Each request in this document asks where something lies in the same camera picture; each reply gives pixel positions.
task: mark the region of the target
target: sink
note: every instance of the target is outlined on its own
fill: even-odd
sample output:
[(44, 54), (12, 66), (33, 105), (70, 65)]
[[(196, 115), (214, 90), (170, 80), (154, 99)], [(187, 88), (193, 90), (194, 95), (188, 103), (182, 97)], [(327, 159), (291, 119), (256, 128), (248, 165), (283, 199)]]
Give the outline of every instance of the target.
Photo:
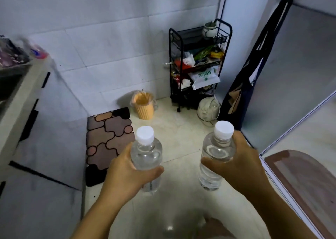
[(0, 118), (30, 67), (31, 65), (21, 65), (0, 69)]

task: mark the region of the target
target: brown patterned bath mat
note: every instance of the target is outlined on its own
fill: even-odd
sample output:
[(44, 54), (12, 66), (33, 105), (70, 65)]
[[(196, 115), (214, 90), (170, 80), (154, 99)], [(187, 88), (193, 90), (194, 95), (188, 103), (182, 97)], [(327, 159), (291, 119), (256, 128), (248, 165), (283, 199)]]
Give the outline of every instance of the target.
[(306, 153), (286, 150), (266, 163), (325, 239), (336, 238), (336, 178)]
[(135, 141), (128, 108), (88, 117), (86, 134), (86, 186), (95, 186), (105, 180), (111, 160), (125, 146)]

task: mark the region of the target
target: white bottle cap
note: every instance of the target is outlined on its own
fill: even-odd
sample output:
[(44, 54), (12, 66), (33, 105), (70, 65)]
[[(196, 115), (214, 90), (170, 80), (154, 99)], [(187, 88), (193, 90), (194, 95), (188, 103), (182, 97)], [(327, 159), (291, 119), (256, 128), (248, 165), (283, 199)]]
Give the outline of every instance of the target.
[(232, 137), (235, 128), (233, 125), (225, 120), (220, 120), (216, 123), (214, 133), (215, 136), (221, 140), (228, 140)]
[(154, 141), (154, 129), (150, 126), (139, 127), (136, 131), (136, 140), (141, 145), (150, 145)]

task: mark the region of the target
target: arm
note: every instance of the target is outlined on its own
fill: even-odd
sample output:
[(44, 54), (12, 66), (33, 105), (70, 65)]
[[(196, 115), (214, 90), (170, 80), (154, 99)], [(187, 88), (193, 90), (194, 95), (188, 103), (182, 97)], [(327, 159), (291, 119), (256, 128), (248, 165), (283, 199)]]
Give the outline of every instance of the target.
[(158, 178), (162, 166), (147, 171), (136, 170), (130, 157), (132, 143), (112, 160), (97, 201), (84, 216), (71, 239), (107, 239), (121, 207), (131, 200), (141, 186)]
[(272, 239), (316, 239), (313, 232), (272, 188), (258, 152), (249, 147), (240, 131), (234, 132), (233, 140), (236, 154), (231, 161), (224, 163), (204, 157), (201, 163), (221, 175), (252, 203)]

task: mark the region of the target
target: black tote bag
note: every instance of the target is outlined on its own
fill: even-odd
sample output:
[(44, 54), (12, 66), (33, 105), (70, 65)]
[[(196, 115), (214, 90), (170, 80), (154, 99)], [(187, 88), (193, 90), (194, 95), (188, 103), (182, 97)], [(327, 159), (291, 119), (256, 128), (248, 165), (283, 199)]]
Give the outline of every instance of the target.
[(293, 0), (280, 1), (222, 102), (218, 120), (231, 122), (236, 130), (242, 128), (255, 83), (271, 53), (275, 38), (292, 3)]

